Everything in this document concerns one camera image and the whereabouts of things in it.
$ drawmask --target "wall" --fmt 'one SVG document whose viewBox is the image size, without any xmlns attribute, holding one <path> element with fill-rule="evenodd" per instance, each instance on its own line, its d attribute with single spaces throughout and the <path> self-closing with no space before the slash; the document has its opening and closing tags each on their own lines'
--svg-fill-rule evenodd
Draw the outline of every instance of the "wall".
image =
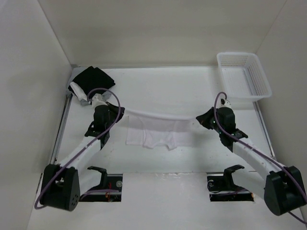
<svg viewBox="0 0 307 230">
<path fill-rule="evenodd" d="M 288 0 L 257 54 L 273 96 L 261 111 L 277 159 L 298 167 L 307 185 L 307 1 Z M 303 214 L 307 218 L 307 207 Z"/>
<path fill-rule="evenodd" d="M 37 0 L 0 0 L 0 229 L 27 227 L 70 64 Z"/>
<path fill-rule="evenodd" d="M 39 0 L 73 64 L 216 65 L 255 53 L 285 0 Z"/>
</svg>

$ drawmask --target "white laundry basket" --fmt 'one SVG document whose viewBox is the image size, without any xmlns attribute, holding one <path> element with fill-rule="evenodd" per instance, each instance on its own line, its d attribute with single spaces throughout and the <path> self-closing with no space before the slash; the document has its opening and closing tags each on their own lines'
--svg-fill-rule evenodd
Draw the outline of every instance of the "white laundry basket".
<svg viewBox="0 0 307 230">
<path fill-rule="evenodd" d="M 219 53 L 217 62 L 224 91 L 232 102 L 255 102 L 272 95 L 257 55 Z"/>
</svg>

